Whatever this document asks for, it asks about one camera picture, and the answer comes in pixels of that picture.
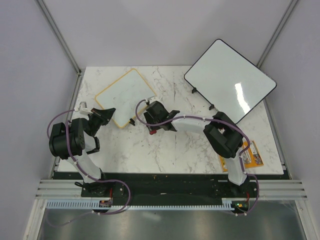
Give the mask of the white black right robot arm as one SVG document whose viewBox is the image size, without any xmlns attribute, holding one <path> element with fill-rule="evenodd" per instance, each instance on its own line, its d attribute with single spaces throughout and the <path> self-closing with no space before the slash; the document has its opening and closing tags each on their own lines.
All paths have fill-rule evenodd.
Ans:
<svg viewBox="0 0 320 240">
<path fill-rule="evenodd" d="M 227 167 L 229 191 L 235 197 L 242 196 L 249 184 L 241 159 L 243 152 L 244 133 L 223 112 L 217 112 L 213 117 L 187 115 L 179 110 L 167 111 L 164 105 L 154 97 L 147 99 L 145 121 L 138 119 L 147 126 L 149 133 L 157 130 L 171 132 L 191 132 L 203 134 L 213 150 L 224 159 Z"/>
</svg>

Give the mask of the red heart-shaped eraser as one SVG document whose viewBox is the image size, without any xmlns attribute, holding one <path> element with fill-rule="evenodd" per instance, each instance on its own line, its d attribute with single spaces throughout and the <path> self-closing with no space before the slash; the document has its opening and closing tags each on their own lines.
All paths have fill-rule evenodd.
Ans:
<svg viewBox="0 0 320 240">
<path fill-rule="evenodd" d="M 156 133 L 157 133 L 156 130 L 152 130 L 152 131 L 149 132 L 150 135 L 153 135 L 153 134 L 156 134 Z"/>
</svg>

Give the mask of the yellow-framed small whiteboard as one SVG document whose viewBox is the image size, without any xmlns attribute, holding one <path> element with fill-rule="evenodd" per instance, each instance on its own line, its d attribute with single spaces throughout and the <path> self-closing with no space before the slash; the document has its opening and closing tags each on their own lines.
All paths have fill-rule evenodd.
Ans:
<svg viewBox="0 0 320 240">
<path fill-rule="evenodd" d="M 95 101 L 104 110 L 115 108 L 112 120 L 120 129 L 126 127 L 146 107 L 141 100 L 157 94 L 135 68 L 130 69 L 95 96 Z"/>
</svg>

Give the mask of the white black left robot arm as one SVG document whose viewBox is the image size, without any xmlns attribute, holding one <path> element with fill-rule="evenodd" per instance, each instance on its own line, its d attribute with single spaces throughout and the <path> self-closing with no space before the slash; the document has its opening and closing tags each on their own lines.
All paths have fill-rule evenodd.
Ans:
<svg viewBox="0 0 320 240">
<path fill-rule="evenodd" d="M 83 181 L 76 181 L 74 185 L 81 188 L 83 197 L 109 197 L 111 194 L 114 183 L 104 181 L 105 175 L 90 155 L 100 151 L 96 134 L 101 126 L 110 122 L 115 111 L 115 108 L 92 108 L 88 118 L 56 123 L 51 133 L 47 133 L 51 154 L 73 164 L 82 176 Z"/>
</svg>

